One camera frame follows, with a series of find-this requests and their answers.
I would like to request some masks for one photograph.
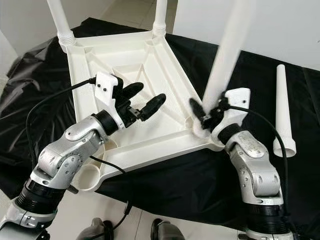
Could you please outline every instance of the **white plastic tube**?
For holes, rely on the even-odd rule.
[[[235,0],[203,96],[206,113],[227,88],[256,11],[256,0]]]
[[[57,36],[62,50],[66,53],[68,45],[76,44],[74,33],[70,30],[64,9],[60,0],[47,0],[51,15],[57,30]]]
[[[276,67],[276,110],[275,128],[282,138],[285,153],[288,158],[293,157],[296,150],[296,142],[292,138],[290,111],[287,92],[286,69],[284,65]],[[281,147],[277,139],[273,142],[273,152],[282,157]]]
[[[166,14],[168,0],[157,0],[155,9],[155,19],[153,23],[153,34],[155,36],[166,35]]]

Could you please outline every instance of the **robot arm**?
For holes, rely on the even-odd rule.
[[[60,139],[42,150],[19,197],[13,200],[0,222],[0,240],[50,238],[45,229],[54,220],[65,191],[84,161],[98,151],[111,134],[129,127],[137,119],[147,120],[165,102],[166,96],[160,94],[143,109],[133,109],[129,99],[142,88],[142,83],[123,88],[120,78],[97,74],[97,100],[105,100],[104,107],[109,112],[102,110],[70,126]]]
[[[252,134],[241,129],[245,112],[228,105],[249,108],[250,90],[238,88],[225,92],[219,106],[205,115],[193,99],[190,105],[204,130],[210,132],[216,150],[224,149],[237,170],[242,200],[246,207],[248,239],[293,240],[284,221],[284,199],[280,177],[269,161],[267,148]]]

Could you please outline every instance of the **black plastic sheet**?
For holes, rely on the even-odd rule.
[[[77,38],[140,32],[127,26],[89,18],[76,27]],[[202,98],[218,47],[167,34],[166,39]],[[276,68],[285,64],[292,135],[297,154],[288,159],[289,208],[298,231],[320,239],[320,72],[241,52],[228,89],[250,88],[250,109],[273,124],[276,113]],[[67,56],[58,39],[27,52],[12,66],[0,99],[0,188],[14,198],[31,172],[25,132],[29,110],[47,96],[70,86]],[[72,94],[44,105],[32,120],[38,154],[75,123]],[[255,116],[243,127],[269,149],[270,161],[283,174],[283,161],[273,155],[274,135]],[[119,175],[103,182],[97,192],[126,201],[134,179],[134,205],[148,212],[243,229],[244,206],[238,176],[225,152],[203,149]]]

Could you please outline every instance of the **white wall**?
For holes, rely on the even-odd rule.
[[[6,74],[10,69],[11,64],[17,57],[18,55],[16,51],[13,49],[7,38],[0,30],[0,80],[7,78]]]
[[[179,0],[173,34],[219,44],[233,2]],[[319,0],[257,0],[243,50],[320,70],[319,9]]]
[[[114,0],[61,0],[70,27],[100,18]],[[0,29],[18,55],[57,35],[46,0],[0,0]]]

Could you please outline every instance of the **tile floor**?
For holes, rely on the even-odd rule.
[[[134,28],[151,30],[156,15],[156,0],[115,0],[101,19]],[[172,34],[178,0],[168,0],[166,31]]]
[[[67,191],[54,222],[47,230],[52,240],[73,240],[91,224],[93,218],[117,223],[123,216],[124,208],[123,202],[95,192],[80,192],[74,195]],[[231,228],[154,215],[136,207],[132,208],[124,222],[115,230],[114,239],[150,240],[151,225],[156,218],[176,225],[186,240],[238,239],[238,231]]]

